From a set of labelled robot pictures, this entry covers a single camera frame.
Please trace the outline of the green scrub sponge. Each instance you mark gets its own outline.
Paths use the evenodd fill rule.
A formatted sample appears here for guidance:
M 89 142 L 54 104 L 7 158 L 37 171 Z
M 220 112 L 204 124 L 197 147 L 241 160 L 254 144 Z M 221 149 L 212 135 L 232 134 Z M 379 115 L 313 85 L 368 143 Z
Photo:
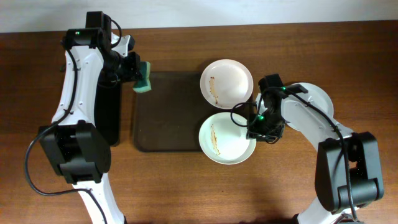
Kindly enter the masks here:
M 150 84 L 150 62 L 141 62 L 139 74 L 141 77 L 133 85 L 133 90 L 136 93 L 145 93 L 151 91 L 152 87 Z

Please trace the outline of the light blue plate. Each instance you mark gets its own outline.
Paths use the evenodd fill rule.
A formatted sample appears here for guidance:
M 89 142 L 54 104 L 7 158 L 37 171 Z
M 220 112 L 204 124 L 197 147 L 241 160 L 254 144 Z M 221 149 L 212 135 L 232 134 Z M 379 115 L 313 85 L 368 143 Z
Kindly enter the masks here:
M 308 93 L 298 93 L 301 98 L 311 104 L 316 104 L 316 106 L 322 109 L 325 114 L 333 117 L 333 103 L 329 95 L 324 90 L 311 83 L 299 82 L 298 84 L 308 90 Z

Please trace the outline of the white plate bottom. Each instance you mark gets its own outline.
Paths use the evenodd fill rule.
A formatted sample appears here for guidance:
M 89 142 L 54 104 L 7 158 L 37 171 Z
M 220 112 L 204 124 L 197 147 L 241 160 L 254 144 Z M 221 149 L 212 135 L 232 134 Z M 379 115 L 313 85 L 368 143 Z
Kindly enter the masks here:
M 207 118 L 200 127 L 198 141 L 212 161 L 224 165 L 239 164 L 256 148 L 255 139 L 247 139 L 243 127 L 246 118 L 236 113 L 221 112 Z

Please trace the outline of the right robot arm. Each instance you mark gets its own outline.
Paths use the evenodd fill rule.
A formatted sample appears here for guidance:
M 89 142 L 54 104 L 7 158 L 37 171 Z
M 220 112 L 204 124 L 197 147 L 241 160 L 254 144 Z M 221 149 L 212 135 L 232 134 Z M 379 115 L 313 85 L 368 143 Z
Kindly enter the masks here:
M 285 85 L 278 74 L 259 80 L 256 108 L 248 116 L 246 137 L 275 144 L 286 124 L 295 126 L 317 152 L 316 197 L 293 216 L 292 223 L 358 223 L 356 211 L 384 196 L 376 138 L 337 122 L 313 101 L 315 93 L 301 83 Z

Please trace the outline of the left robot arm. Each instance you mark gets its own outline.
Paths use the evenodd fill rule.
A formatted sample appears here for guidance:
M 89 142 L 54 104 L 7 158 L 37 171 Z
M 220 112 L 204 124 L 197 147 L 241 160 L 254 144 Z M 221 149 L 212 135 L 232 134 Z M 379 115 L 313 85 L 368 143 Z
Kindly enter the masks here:
M 130 35 L 115 35 L 114 21 L 88 12 L 82 29 L 62 39 L 65 79 L 57 111 L 35 142 L 55 173 L 80 194 L 93 223 L 125 223 L 109 183 L 111 146 L 119 141 L 121 85 L 150 90 L 150 64 L 133 50 Z

